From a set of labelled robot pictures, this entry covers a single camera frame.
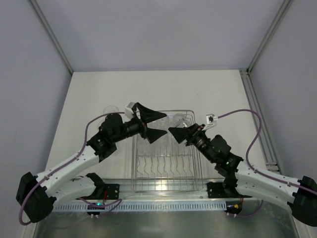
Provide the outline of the controller board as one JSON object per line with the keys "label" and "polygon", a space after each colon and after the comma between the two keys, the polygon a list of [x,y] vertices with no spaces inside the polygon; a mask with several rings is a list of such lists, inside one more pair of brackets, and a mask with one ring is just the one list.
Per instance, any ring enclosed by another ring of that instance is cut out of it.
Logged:
{"label": "controller board", "polygon": [[87,206],[87,214],[91,218],[98,218],[102,212],[105,211],[102,203],[92,203],[92,205]]}
{"label": "controller board", "polygon": [[241,201],[226,201],[226,207],[224,212],[227,216],[238,217],[243,208]]}

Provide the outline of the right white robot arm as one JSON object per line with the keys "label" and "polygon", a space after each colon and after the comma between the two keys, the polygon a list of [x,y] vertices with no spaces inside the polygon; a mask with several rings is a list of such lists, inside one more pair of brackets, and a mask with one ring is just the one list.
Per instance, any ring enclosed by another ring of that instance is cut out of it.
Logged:
{"label": "right white robot arm", "polygon": [[291,212],[298,221],[317,225],[317,183],[310,177],[301,179],[283,176],[249,165],[246,160],[231,153],[225,139],[206,136],[203,125],[170,127],[168,130],[178,143],[194,146],[223,176],[223,189],[228,196],[254,197]]}

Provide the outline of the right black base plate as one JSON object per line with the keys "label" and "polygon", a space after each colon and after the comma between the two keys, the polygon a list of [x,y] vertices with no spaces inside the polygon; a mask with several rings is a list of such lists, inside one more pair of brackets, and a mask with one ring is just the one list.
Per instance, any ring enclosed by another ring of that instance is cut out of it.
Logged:
{"label": "right black base plate", "polygon": [[235,187],[223,182],[208,182],[206,185],[208,198],[251,198],[251,196],[239,194]]}

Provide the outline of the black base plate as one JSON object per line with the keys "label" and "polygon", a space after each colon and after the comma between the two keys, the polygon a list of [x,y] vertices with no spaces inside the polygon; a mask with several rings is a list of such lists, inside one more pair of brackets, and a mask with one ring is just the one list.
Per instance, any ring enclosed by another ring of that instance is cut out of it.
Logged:
{"label": "black base plate", "polygon": [[206,185],[208,198],[251,198],[251,196],[239,194],[235,187],[223,182],[208,182]]}
{"label": "black base plate", "polygon": [[106,183],[102,186],[97,198],[99,200],[117,200],[119,198],[120,184]]}

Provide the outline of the clear plastic cup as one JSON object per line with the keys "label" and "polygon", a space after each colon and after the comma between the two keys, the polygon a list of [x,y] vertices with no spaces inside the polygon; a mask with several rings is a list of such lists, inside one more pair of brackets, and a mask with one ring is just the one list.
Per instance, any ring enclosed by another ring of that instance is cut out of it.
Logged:
{"label": "clear plastic cup", "polygon": [[104,108],[103,115],[107,116],[108,114],[118,113],[118,112],[119,112],[119,108],[117,106],[110,105]]}
{"label": "clear plastic cup", "polygon": [[116,142],[114,143],[116,150],[114,151],[114,154],[119,154],[121,152],[121,143]]}
{"label": "clear plastic cup", "polygon": [[168,131],[170,127],[170,118],[168,116],[163,117],[156,121],[156,129]]}
{"label": "clear plastic cup", "polygon": [[190,127],[192,124],[184,114],[175,114],[172,118],[172,126],[176,128]]}

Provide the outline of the left controller board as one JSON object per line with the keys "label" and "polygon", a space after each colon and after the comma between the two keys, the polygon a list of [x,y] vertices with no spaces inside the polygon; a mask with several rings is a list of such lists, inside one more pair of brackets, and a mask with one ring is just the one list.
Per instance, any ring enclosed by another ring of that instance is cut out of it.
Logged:
{"label": "left controller board", "polygon": [[92,203],[92,205],[87,206],[87,214],[91,218],[98,218],[102,212],[105,211],[102,203]]}

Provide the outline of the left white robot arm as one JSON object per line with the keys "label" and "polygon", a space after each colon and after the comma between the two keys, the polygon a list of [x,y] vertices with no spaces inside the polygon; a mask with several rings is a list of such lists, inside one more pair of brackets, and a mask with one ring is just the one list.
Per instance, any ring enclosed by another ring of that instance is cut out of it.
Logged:
{"label": "left white robot arm", "polygon": [[16,201],[21,206],[19,223],[23,226],[37,223],[61,203],[98,193],[104,183],[96,174],[86,175],[78,182],[71,182],[71,179],[113,154],[117,142],[138,134],[154,143],[167,132],[149,128],[148,124],[164,117],[165,113],[140,103],[129,103],[124,112],[98,116],[97,119],[104,119],[98,132],[91,138],[85,132],[78,152],[51,169],[36,175],[27,172],[21,177],[16,194]]}

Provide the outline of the aluminium frame rail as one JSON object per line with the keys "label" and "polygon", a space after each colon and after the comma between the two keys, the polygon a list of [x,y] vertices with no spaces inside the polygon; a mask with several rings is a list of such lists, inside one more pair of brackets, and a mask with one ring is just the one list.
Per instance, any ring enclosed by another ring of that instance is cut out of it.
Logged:
{"label": "aluminium frame rail", "polygon": [[203,189],[196,192],[134,192],[132,188],[125,189],[125,179],[102,179],[95,173],[87,174],[82,178],[72,180],[70,178],[57,178],[45,180],[45,193],[48,197],[53,197],[56,201],[54,206],[83,197],[86,200],[99,200],[97,198],[101,188],[106,183],[120,184],[119,199],[124,197],[124,193],[135,199],[163,199],[163,198],[198,198],[198,196],[207,192],[207,183],[209,180],[203,180]]}

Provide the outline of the right controller board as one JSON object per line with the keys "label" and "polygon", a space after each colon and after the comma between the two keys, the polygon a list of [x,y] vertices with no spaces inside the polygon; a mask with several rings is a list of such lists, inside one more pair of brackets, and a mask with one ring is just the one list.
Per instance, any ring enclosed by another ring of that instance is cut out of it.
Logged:
{"label": "right controller board", "polygon": [[241,201],[226,201],[226,207],[224,212],[227,216],[238,217],[243,208]]}

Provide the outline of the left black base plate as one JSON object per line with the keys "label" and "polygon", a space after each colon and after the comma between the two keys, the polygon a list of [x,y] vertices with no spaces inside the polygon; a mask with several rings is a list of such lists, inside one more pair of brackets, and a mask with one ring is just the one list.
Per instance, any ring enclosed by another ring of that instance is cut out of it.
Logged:
{"label": "left black base plate", "polygon": [[120,184],[106,183],[102,186],[97,198],[99,200],[117,200],[119,198]]}

